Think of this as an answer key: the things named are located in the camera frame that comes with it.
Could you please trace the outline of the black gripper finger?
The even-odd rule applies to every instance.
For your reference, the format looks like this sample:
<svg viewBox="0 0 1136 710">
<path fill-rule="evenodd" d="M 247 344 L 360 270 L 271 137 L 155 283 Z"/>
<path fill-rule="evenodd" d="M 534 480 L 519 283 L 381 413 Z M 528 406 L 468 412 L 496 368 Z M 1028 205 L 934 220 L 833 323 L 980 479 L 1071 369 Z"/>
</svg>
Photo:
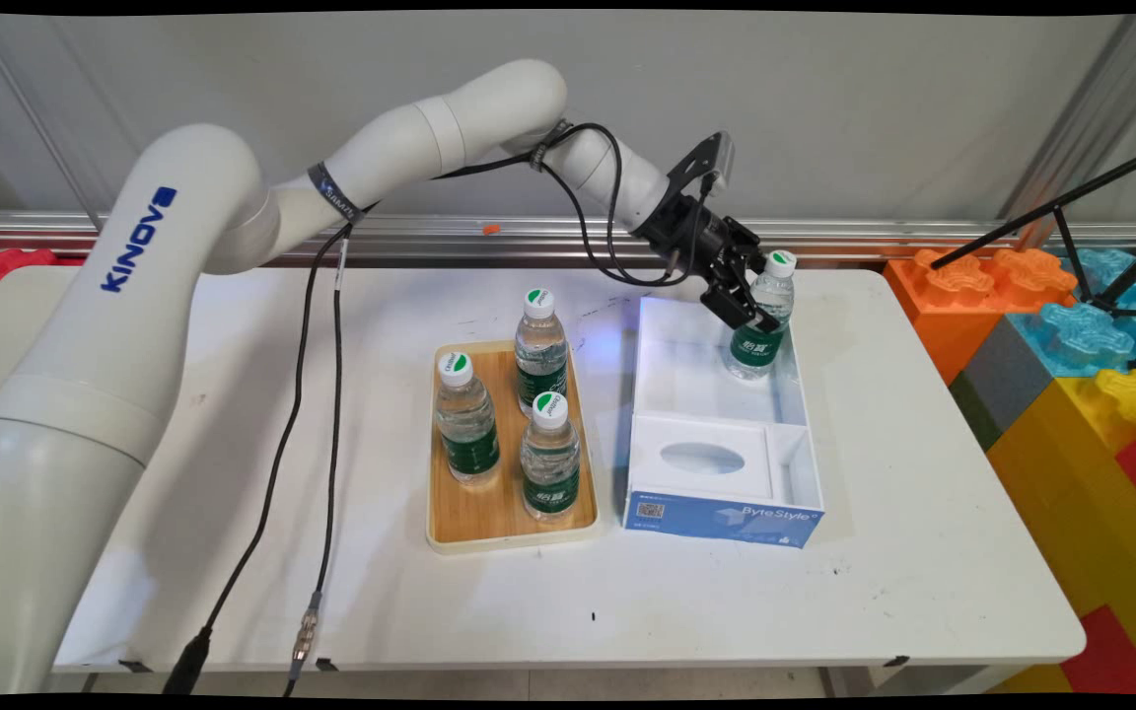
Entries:
<svg viewBox="0 0 1136 710">
<path fill-rule="evenodd" d="M 763 304 L 755 300 L 745 279 L 708 277 L 705 291 L 700 295 L 700 303 L 704 304 L 729 329 L 749 327 L 772 333 L 783 327 L 780 319 L 767 311 Z"/>
<path fill-rule="evenodd" d="M 754 274 L 763 273 L 767 256 L 753 229 L 735 217 L 726 217 L 726 233 L 727 239 L 730 239 L 730 251 L 738 258 L 740 265 Z"/>
</svg>

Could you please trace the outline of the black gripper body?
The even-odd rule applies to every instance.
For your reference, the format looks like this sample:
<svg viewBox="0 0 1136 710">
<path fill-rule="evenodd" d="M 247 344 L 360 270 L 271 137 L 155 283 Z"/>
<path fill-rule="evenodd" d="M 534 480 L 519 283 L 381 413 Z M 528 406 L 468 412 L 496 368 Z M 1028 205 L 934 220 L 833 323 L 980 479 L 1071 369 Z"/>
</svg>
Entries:
<svg viewBox="0 0 1136 710">
<path fill-rule="evenodd" d="M 636 229 L 634 239 L 643 240 L 666 266 L 666 274 L 655 279 L 632 277 L 635 286 L 676 286 L 690 277 L 704 279 L 709 286 L 730 286 L 735 273 L 722 261 L 726 229 L 721 220 L 705 206 L 712 187 L 698 187 L 698 197 L 678 193 L 657 206 Z"/>
</svg>

